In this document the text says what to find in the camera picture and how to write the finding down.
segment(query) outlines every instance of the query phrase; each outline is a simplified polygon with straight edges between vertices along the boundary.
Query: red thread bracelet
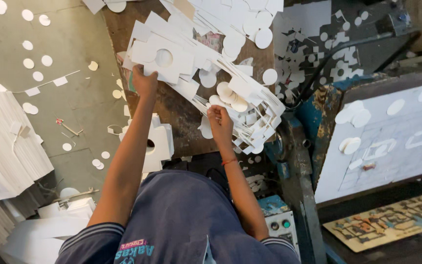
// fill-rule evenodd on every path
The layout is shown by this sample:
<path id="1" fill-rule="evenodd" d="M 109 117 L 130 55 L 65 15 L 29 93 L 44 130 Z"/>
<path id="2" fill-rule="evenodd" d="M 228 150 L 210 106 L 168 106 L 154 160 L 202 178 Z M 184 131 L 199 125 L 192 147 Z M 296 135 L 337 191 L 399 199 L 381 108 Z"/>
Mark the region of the red thread bracelet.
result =
<path id="1" fill-rule="evenodd" d="M 226 165 L 226 164 L 229 164 L 229 163 L 231 163 L 231 162 L 233 162 L 233 161 L 237 161 L 237 158 L 233 158 L 233 159 L 231 159 L 230 161 L 223 161 L 223 162 L 221 163 L 221 166 L 224 166 L 224 165 Z"/>

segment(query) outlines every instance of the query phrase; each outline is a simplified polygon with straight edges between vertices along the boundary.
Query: black button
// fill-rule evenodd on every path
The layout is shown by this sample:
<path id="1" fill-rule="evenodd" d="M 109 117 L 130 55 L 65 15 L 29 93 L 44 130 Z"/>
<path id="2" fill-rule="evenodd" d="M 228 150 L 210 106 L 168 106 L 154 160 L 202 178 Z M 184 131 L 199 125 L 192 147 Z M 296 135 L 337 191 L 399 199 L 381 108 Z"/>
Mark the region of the black button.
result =
<path id="1" fill-rule="evenodd" d="M 278 223 L 276 223 L 276 222 L 271 223 L 270 227 L 271 227 L 271 229 L 273 229 L 273 230 L 278 230 L 278 229 L 279 229 L 279 225 L 278 225 Z"/>

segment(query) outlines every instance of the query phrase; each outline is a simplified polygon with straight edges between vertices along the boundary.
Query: navy t-shirt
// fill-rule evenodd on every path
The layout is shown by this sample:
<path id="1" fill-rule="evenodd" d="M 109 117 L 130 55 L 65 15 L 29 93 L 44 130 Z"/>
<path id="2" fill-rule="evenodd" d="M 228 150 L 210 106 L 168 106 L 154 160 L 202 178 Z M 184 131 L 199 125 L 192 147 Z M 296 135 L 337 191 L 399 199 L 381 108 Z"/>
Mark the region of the navy t-shirt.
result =
<path id="1" fill-rule="evenodd" d="M 163 170 L 141 183 L 126 227 L 92 225 L 66 240 L 57 264 L 300 263 L 284 238 L 243 230 L 222 187 L 188 171 Z"/>

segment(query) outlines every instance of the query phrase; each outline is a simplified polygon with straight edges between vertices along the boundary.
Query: control panel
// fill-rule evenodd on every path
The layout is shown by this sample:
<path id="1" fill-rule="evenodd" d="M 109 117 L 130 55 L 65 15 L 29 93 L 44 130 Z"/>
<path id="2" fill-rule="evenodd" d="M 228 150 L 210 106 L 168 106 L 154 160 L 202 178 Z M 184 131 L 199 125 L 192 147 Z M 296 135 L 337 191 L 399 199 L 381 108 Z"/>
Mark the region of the control panel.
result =
<path id="1" fill-rule="evenodd" d="M 265 218 L 266 225 L 270 231 L 270 236 L 284 237 L 289 239 L 294 248 L 296 249 L 297 255 L 299 254 L 299 243 L 297 243 L 296 228 L 294 225 L 294 217 L 292 211 L 286 211 L 284 213 L 275 214 Z"/>

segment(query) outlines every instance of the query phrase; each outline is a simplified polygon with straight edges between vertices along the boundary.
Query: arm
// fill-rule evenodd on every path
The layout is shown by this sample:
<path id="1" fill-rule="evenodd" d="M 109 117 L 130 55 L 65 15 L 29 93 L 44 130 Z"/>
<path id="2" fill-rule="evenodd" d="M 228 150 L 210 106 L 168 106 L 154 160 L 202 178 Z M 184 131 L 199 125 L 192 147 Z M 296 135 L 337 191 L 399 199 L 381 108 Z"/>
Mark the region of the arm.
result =
<path id="1" fill-rule="evenodd" d="M 145 77 L 133 67 L 133 85 L 140 95 L 132 122 L 115 153 L 102 187 L 102 196 L 87 226 L 104 222 L 126 225 L 143 172 L 152 111 L 156 102 L 157 73 Z"/>
<path id="2" fill-rule="evenodd" d="M 233 160 L 225 164 L 224 169 L 242 227 L 247 234 L 257 240 L 262 240 L 269 236 L 268 228 L 263 212 L 243 175 L 232 148 L 233 122 L 226 109 L 218 105 L 213 105 L 208 109 L 208 118 L 222 160 L 224 162 Z"/>

